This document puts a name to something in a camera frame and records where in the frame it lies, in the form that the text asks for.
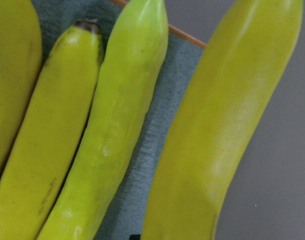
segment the green banana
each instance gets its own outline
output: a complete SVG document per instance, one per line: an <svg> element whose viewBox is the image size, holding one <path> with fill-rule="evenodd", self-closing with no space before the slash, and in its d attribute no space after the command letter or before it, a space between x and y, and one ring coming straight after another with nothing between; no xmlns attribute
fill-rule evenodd
<svg viewBox="0 0 305 240"><path fill-rule="evenodd" d="M237 0L168 131L141 240L213 240L227 189L292 55L302 0Z"/></svg>
<svg viewBox="0 0 305 240"><path fill-rule="evenodd" d="M0 173L23 121L42 63L30 0L0 0Z"/></svg>
<svg viewBox="0 0 305 240"><path fill-rule="evenodd" d="M36 239L78 146L102 59L93 22L77 22L54 44L0 180L0 240Z"/></svg>
<svg viewBox="0 0 305 240"><path fill-rule="evenodd" d="M38 240L91 240L128 167L168 45L163 0L131 0L109 37L89 121Z"/></svg>

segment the brown blemish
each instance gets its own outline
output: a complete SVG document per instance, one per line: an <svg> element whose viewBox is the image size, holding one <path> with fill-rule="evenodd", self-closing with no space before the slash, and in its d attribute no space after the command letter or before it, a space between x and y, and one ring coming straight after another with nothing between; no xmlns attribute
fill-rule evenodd
<svg viewBox="0 0 305 240"><path fill-rule="evenodd" d="M46 196L44 197L44 199L41 202L41 209L38 212L39 215L42 214L45 211L45 204L46 204L48 198L50 197L50 195L51 195L51 193L52 193L52 191L54 189L55 182L56 182L56 177L49 184L50 185L49 190L48 190Z"/></svg>

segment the gray background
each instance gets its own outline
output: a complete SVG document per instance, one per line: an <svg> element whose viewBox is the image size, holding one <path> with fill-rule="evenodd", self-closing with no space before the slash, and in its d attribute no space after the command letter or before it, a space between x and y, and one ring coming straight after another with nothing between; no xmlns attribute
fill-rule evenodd
<svg viewBox="0 0 305 240"><path fill-rule="evenodd" d="M165 2L170 24L208 42L233 0ZM120 13L106 0L33 3L44 59L60 33L78 19L98 19L106 43ZM201 53L169 35L167 56L129 168L95 240L127 240L140 234L167 129ZM305 240L305 9L297 47L228 190L216 240Z"/></svg>
<svg viewBox="0 0 305 240"><path fill-rule="evenodd" d="M165 0L169 23L208 42L233 0ZM297 47L240 162L216 240L305 240L305 2Z"/></svg>

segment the banana tip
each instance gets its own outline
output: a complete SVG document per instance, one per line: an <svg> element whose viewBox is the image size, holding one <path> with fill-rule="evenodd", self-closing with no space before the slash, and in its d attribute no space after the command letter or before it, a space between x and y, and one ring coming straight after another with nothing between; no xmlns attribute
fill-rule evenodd
<svg viewBox="0 0 305 240"><path fill-rule="evenodd" d="M78 28L89 31L93 34L98 34L98 35L102 34L101 27L94 21L82 20L82 21L76 22L74 25Z"/></svg>

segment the gray cloth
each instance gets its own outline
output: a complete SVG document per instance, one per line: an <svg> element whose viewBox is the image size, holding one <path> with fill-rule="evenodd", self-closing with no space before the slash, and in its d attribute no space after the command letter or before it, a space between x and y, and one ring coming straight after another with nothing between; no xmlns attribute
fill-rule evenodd
<svg viewBox="0 0 305 240"><path fill-rule="evenodd" d="M44 60L59 35L78 20L97 20L106 46L121 11L107 0L32 2L40 20ZM138 143L95 240L127 240L129 235L141 233L149 189L167 130L202 52L201 48L169 34L166 59Z"/></svg>

